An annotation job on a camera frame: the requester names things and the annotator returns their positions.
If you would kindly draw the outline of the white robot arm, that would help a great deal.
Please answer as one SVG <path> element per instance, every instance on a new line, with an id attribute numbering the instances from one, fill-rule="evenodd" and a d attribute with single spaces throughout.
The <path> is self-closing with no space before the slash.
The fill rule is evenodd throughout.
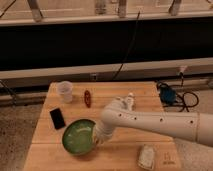
<path id="1" fill-rule="evenodd" d="M 122 98 L 104 107 L 93 128 L 94 141 L 108 141 L 117 127 L 134 128 L 213 147 L 213 114 L 190 112 L 136 112 Z"/>

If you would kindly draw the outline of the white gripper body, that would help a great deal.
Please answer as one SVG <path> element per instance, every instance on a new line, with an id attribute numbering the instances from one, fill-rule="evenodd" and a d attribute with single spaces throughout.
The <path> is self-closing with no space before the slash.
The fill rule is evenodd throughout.
<path id="1" fill-rule="evenodd" d="M 108 125 L 102 121 L 97 122 L 93 128 L 93 142 L 96 145 L 103 144 L 113 136 L 114 130 L 114 126 Z"/>

